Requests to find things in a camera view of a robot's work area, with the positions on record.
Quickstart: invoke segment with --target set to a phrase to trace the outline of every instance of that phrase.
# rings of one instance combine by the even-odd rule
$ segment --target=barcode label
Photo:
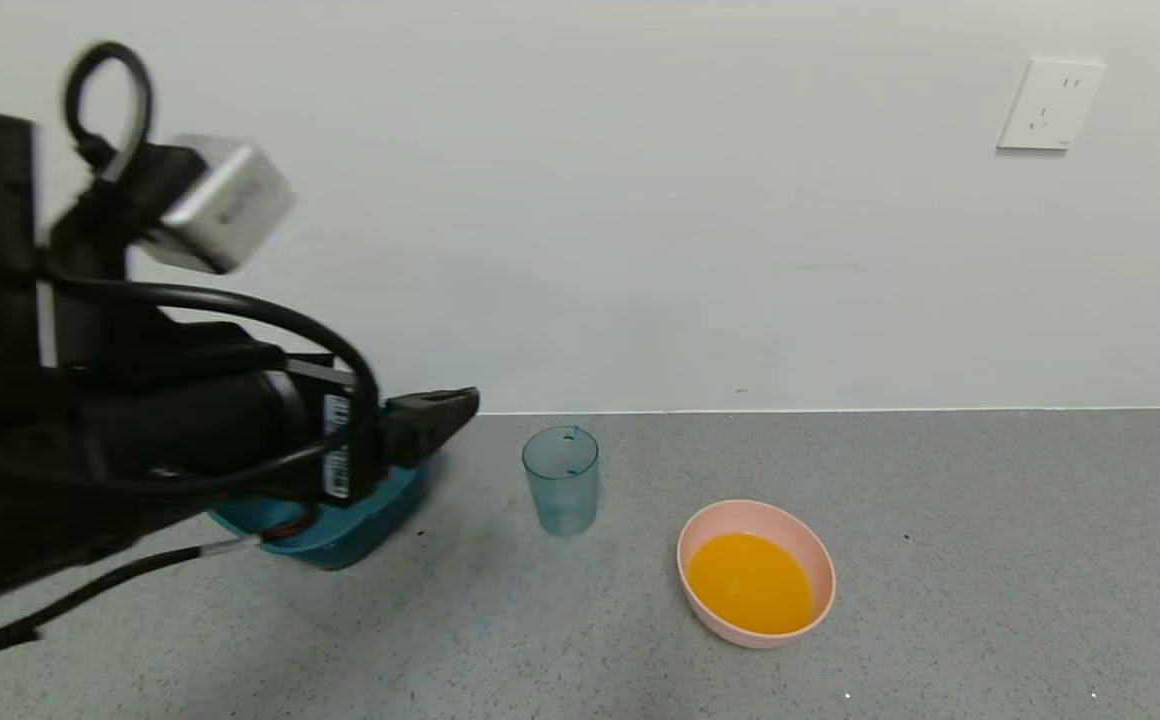
[[[322,397],[322,437],[329,436],[348,421],[348,398]],[[348,497],[348,448],[333,450],[322,457],[322,492],[332,497]]]

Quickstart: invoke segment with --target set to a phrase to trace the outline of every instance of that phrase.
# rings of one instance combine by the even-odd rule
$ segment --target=electrical socket
[[[1105,65],[1030,60],[999,147],[1068,150],[1087,119]]]

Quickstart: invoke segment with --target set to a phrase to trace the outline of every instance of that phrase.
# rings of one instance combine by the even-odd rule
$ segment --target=bowl
[[[812,621],[792,633],[755,633],[753,630],[745,630],[718,618],[712,610],[699,602],[691,586],[686,582],[686,568],[702,544],[727,533],[749,533],[768,539],[798,561],[807,574],[812,589]],[[691,516],[677,537],[677,575],[682,580],[682,592],[686,592],[686,599],[690,602],[696,618],[722,639],[759,650],[791,643],[819,625],[833,605],[833,594],[838,587],[833,561],[812,529],[776,506],[768,506],[756,500],[723,500],[704,507]]]

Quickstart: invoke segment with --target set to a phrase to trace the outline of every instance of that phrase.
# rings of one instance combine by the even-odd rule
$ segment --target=orange juice
[[[792,633],[812,621],[812,587],[778,544],[726,533],[695,551],[686,568],[695,597],[718,618],[754,633]]]

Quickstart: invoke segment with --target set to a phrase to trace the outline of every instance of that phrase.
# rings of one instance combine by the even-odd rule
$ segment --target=clear plastic cup
[[[536,432],[522,448],[541,528],[554,536],[585,532],[599,516],[599,442],[575,426]]]

